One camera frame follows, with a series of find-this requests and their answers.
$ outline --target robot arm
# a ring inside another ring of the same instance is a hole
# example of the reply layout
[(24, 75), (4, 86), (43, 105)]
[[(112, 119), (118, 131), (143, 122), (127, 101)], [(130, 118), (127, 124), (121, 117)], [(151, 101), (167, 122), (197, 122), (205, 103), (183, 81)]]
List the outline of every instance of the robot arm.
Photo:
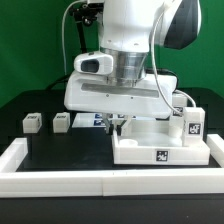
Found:
[(156, 44), (182, 49), (196, 38), (201, 25), (198, 0), (89, 0), (104, 2), (100, 46), (123, 52), (149, 52), (149, 38), (159, 15)]
[[(152, 31), (163, 15), (155, 43), (175, 49), (186, 47), (200, 30), (199, 0), (88, 0), (87, 7), (99, 8), (93, 21), (99, 23), (100, 50), (75, 59), (65, 106), (70, 110), (167, 118), (171, 110), (161, 98), (154, 76), (146, 74), (144, 68)], [(172, 104), (176, 77), (158, 78)]]

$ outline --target green wall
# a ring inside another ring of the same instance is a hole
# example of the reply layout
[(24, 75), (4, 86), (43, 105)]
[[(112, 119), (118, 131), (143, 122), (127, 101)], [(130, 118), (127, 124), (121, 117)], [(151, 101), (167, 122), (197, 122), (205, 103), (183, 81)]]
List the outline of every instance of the green wall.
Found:
[[(0, 106), (25, 90), (44, 89), (63, 75), (61, 19), (71, 2), (1, 0)], [(181, 87), (206, 87), (224, 96), (224, 3), (201, 0), (201, 7), (199, 38), (181, 51), (157, 48), (157, 64), (175, 71)], [(85, 33), (89, 50), (97, 49), (96, 26)], [(66, 43), (72, 72), (72, 60), (80, 50), (71, 17), (66, 21)]]

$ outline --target black label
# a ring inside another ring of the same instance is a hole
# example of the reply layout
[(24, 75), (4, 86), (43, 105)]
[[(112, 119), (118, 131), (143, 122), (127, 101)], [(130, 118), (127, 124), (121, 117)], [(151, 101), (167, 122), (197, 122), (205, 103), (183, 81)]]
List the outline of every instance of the black label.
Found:
[(62, 119), (62, 118), (66, 118), (66, 116), (57, 116), (57, 118)]
[(156, 161), (157, 162), (167, 162), (168, 161), (168, 151), (157, 151)]
[(27, 117), (27, 119), (36, 119), (37, 118), (37, 116), (29, 116), (29, 117)]
[[(176, 110), (178, 110), (180, 113), (183, 113), (184, 108), (183, 107), (174, 107)], [(176, 113), (175, 111), (173, 111), (173, 116), (174, 117), (182, 117), (182, 115)]]
[(189, 123), (189, 135), (200, 135), (201, 134), (201, 124), (199, 123)]

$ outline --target cable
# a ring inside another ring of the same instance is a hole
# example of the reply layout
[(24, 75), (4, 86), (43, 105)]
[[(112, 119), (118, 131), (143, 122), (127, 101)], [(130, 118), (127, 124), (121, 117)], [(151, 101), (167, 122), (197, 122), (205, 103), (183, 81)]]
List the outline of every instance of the cable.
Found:
[(50, 84), (49, 86), (47, 86), (47, 88), (45, 90), (51, 90), (54, 86), (56, 86), (59, 83), (66, 83), (68, 82), (70, 75), (64, 75), (61, 78), (57, 79), (56, 81), (54, 81), (52, 84)]
[(62, 33), (61, 33), (61, 36), (62, 36), (62, 51), (63, 51), (64, 73), (65, 73), (65, 75), (67, 75), (67, 59), (66, 59), (66, 52), (65, 52), (65, 19), (66, 19), (66, 16), (67, 16), (67, 13), (68, 13), (69, 9), (73, 5), (78, 4), (78, 3), (82, 3), (82, 2), (87, 2), (87, 1), (86, 0), (79, 0), (79, 1), (72, 2), (67, 7), (67, 9), (65, 10), (64, 15), (63, 15), (63, 19), (62, 19)]
[[(161, 18), (163, 17), (163, 15), (164, 15), (165, 12), (166, 12), (166, 11), (163, 11), (163, 12), (161, 13), (161, 15), (159, 16), (159, 18), (158, 18), (158, 20), (156, 21), (156, 24), (155, 24), (155, 26), (154, 26), (153, 33), (152, 33), (152, 40), (151, 40), (151, 44), (150, 44), (150, 48), (151, 48), (151, 57), (152, 57), (152, 67), (153, 67), (153, 72), (154, 72), (154, 76), (155, 76), (155, 80), (156, 80), (156, 84), (157, 84), (159, 93), (160, 93), (160, 95), (162, 96), (164, 102), (166, 103), (166, 105), (167, 105), (172, 111), (174, 111), (174, 112), (177, 113), (177, 114), (182, 115), (182, 113), (181, 113), (180, 111), (176, 110), (172, 105), (170, 105), (170, 103), (167, 101), (166, 97), (164, 96), (163, 91), (162, 91), (162, 89), (161, 89), (161, 86), (160, 86), (160, 84), (159, 84), (158, 74), (157, 74), (157, 68), (156, 68), (156, 62), (155, 62), (155, 48), (154, 48), (154, 46), (155, 46), (155, 35), (156, 35), (156, 30), (157, 30), (158, 24), (159, 24), (159, 22), (160, 22), (160, 20), (161, 20)], [(175, 90), (175, 92), (180, 93), (180, 94), (183, 94), (184, 96), (186, 96), (186, 97), (192, 102), (193, 106), (196, 107), (196, 104), (195, 104), (194, 100), (193, 100), (189, 95), (187, 95), (186, 93), (184, 93), (184, 92), (182, 92), (182, 91), (179, 91), (179, 90)]]

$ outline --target small white block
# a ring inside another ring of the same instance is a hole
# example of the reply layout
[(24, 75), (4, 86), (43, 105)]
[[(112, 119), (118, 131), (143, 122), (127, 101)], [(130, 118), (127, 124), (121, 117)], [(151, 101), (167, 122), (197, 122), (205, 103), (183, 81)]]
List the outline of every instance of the small white block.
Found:
[(57, 113), (53, 120), (54, 133), (66, 133), (70, 126), (69, 113)]
[(204, 132), (205, 111), (202, 108), (184, 108), (183, 146), (200, 145)]
[(27, 114), (23, 120), (24, 133), (37, 133), (42, 126), (42, 116), (40, 113)]

